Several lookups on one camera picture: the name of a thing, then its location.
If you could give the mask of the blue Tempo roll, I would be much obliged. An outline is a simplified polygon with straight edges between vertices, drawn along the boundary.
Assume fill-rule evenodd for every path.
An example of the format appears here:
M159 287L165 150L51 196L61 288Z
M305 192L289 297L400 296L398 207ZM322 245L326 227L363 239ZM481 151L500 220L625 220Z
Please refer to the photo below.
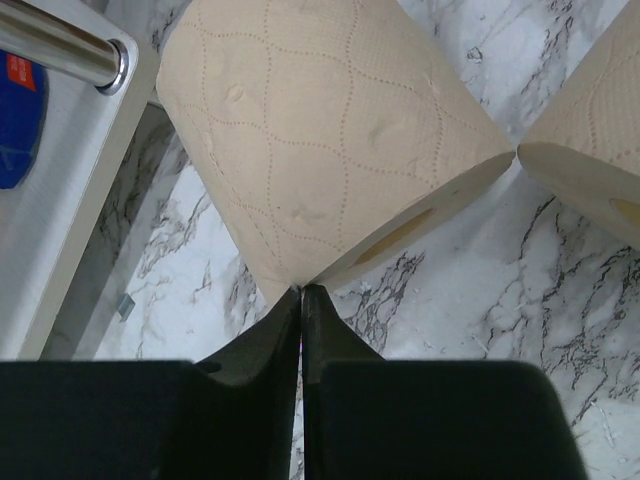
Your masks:
M1 189L15 188L35 162L48 105L48 75L39 64L1 51Z

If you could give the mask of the brown paper roll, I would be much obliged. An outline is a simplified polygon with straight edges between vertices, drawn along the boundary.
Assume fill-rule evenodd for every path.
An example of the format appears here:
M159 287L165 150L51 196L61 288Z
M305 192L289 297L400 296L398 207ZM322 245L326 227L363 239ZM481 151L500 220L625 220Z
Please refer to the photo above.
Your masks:
M638 2L628 2L595 42L517 155L559 200L638 248Z
M156 87L269 304L371 270L514 157L396 1L193 1Z

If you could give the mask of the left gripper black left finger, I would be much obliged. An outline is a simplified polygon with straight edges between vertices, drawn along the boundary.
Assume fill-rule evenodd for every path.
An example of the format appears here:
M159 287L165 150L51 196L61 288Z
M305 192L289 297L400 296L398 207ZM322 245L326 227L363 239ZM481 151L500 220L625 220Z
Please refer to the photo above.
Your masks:
M199 361L1 366L5 479L284 479L301 296Z

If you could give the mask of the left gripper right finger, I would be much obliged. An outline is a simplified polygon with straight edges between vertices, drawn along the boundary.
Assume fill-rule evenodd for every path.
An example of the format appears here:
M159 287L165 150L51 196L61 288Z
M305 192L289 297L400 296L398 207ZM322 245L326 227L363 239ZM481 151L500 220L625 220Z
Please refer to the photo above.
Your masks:
M309 479L581 479L548 377L508 360L387 360L327 290L301 300Z

